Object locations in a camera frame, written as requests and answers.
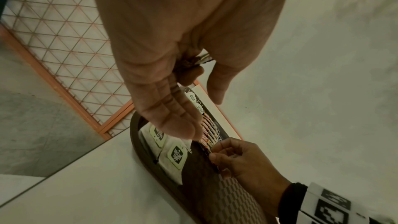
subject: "open palm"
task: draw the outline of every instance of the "open palm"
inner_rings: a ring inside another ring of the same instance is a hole
[[[166,134],[184,139],[201,137],[201,115],[177,82],[188,85],[203,69],[176,77],[176,61],[206,49],[216,60],[207,91],[221,104],[231,80],[265,45],[284,1],[96,0],[135,108]]]

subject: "fingernail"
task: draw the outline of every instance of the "fingernail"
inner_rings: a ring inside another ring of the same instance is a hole
[[[216,161],[216,155],[214,153],[210,153],[209,154],[209,159],[212,163],[214,163],[214,161]]]

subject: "hand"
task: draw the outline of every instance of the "hand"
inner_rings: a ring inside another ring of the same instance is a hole
[[[203,48],[216,60],[207,82],[221,104],[231,80],[260,53],[285,0],[96,0],[137,111],[166,134],[199,139],[201,115],[178,89],[201,67],[172,73]]]
[[[228,138],[211,149],[209,159],[218,166],[223,178],[234,177],[262,209],[278,217],[283,192],[291,184],[253,143]]]

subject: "black sleeve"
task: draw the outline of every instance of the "black sleeve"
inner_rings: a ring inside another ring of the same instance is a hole
[[[282,194],[279,202],[278,215],[281,224],[296,224],[297,215],[300,211],[301,204],[307,193],[308,186],[293,183],[290,184]],[[380,224],[376,220],[369,218],[369,224]]]

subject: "small tag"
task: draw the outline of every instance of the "small tag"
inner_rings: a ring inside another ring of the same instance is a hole
[[[188,93],[185,93],[185,95],[188,97],[188,99],[189,99],[191,102],[196,102],[195,93],[193,93],[193,92],[188,92]]]
[[[199,103],[195,103],[195,106],[196,106],[196,108],[198,109],[198,111],[201,113],[201,114],[203,114],[204,113],[204,110],[203,110],[203,108],[202,108],[202,105],[200,105]]]
[[[167,157],[178,170],[181,170],[184,167],[187,156],[187,148],[183,143],[173,144],[167,153]]]
[[[149,128],[149,133],[159,148],[162,148],[166,142],[167,135],[158,130],[154,125]]]

